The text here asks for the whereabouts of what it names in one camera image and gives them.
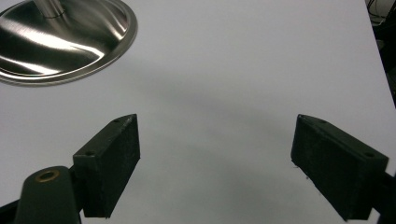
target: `white surface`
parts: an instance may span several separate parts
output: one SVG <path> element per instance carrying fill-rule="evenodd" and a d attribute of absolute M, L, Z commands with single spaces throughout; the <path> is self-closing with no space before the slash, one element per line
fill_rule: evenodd
<path fill-rule="evenodd" d="M 137 38 L 102 72 L 0 83 L 0 204 L 132 113 L 142 160 L 112 218 L 83 223 L 344 223 L 290 161 L 299 113 L 388 155 L 394 174 L 395 109 L 364 1 L 126 3 Z"/>

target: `black plastic part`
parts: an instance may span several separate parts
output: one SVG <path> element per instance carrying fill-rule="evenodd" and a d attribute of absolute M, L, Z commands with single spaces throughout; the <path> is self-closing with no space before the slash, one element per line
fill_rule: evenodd
<path fill-rule="evenodd" d="M 375 191 L 374 208 L 381 217 L 378 224 L 396 223 L 396 177 L 384 174 Z"/>
<path fill-rule="evenodd" d="M 14 223 L 15 216 L 17 215 L 19 200 L 8 203 L 0 207 L 0 223 L 1 224 L 12 224 Z"/>
<path fill-rule="evenodd" d="M 136 115 L 111 121 L 73 156 L 87 190 L 85 217 L 111 216 L 139 159 Z"/>
<path fill-rule="evenodd" d="M 72 178 L 73 190 L 76 198 L 76 208 L 81 211 L 84 204 L 87 202 L 88 190 L 86 188 L 85 180 L 76 177 L 76 169 L 74 166 L 69 169 L 70 177 Z"/>
<path fill-rule="evenodd" d="M 367 219 L 388 157 L 329 122 L 299 115 L 292 161 L 344 219 Z"/>
<path fill-rule="evenodd" d="M 69 169 L 54 166 L 30 175 L 23 184 L 14 223 L 79 223 Z"/>

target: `reflective metal surface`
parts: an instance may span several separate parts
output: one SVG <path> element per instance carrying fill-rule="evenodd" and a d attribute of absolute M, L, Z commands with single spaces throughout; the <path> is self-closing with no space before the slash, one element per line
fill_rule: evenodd
<path fill-rule="evenodd" d="M 136 17 L 119 0 L 61 0 L 64 14 L 46 19 L 34 1 L 0 14 L 0 80 L 53 85 L 90 75 L 132 44 Z"/>
<path fill-rule="evenodd" d="M 64 13 L 64 8 L 59 0 L 34 0 L 35 5 L 45 18 L 59 17 Z"/>

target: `metal rod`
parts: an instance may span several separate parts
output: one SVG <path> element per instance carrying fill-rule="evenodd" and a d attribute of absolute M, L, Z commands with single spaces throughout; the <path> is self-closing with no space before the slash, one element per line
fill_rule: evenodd
<path fill-rule="evenodd" d="M 34 0 L 34 2 L 45 18 L 59 17 L 64 13 L 64 8 L 59 0 Z"/>

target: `screw hole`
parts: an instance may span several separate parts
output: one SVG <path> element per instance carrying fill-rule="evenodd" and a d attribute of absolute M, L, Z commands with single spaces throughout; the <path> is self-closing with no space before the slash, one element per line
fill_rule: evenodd
<path fill-rule="evenodd" d="M 364 155 L 366 155 L 366 157 L 370 157 L 370 158 L 372 158 L 374 156 L 374 154 L 371 152 L 366 152 L 366 153 L 364 153 Z"/>
<path fill-rule="evenodd" d="M 48 181 L 51 181 L 51 180 L 55 179 L 56 177 L 58 177 L 59 174 L 60 173 L 57 170 L 46 171 L 46 172 L 41 173 L 40 175 L 36 176 L 35 181 L 40 182 L 40 183 L 48 182 Z"/>

